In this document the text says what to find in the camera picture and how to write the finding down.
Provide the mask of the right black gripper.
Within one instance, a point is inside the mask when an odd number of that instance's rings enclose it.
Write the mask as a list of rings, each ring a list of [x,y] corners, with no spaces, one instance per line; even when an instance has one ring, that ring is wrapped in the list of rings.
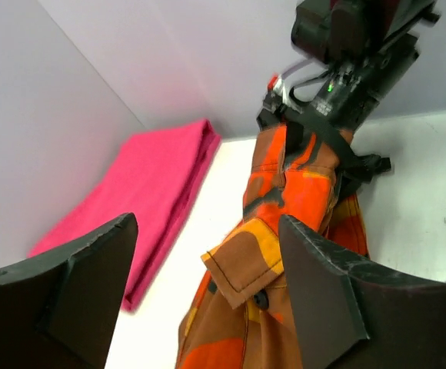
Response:
[[[292,127],[292,147],[304,141],[306,132],[314,132],[339,157],[340,190],[356,192],[375,175],[390,171],[391,161],[376,154],[356,155],[339,131],[358,130],[418,59],[417,42],[417,36],[405,34],[371,56],[330,68],[318,76],[325,83],[310,101],[297,99],[277,75],[258,114],[259,128],[286,122]]]

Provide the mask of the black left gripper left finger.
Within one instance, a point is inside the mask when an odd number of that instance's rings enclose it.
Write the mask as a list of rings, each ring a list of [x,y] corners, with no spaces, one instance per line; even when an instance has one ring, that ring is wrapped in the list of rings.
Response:
[[[0,368],[103,368],[137,235],[122,214],[0,268]]]

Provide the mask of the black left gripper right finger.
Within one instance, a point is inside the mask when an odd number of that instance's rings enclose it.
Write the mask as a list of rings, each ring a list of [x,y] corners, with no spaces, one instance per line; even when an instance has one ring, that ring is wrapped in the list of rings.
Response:
[[[306,368],[446,368],[446,282],[385,267],[298,219],[279,242]]]

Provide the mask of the orange camouflage trousers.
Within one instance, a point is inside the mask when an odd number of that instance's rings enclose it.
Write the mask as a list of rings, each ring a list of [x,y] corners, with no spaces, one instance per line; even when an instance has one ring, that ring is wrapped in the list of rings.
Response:
[[[178,331],[178,368],[300,368],[282,243],[293,218],[368,254],[356,195],[338,197],[338,156],[314,133],[294,153],[281,124],[256,141],[242,218],[201,259],[205,274]]]

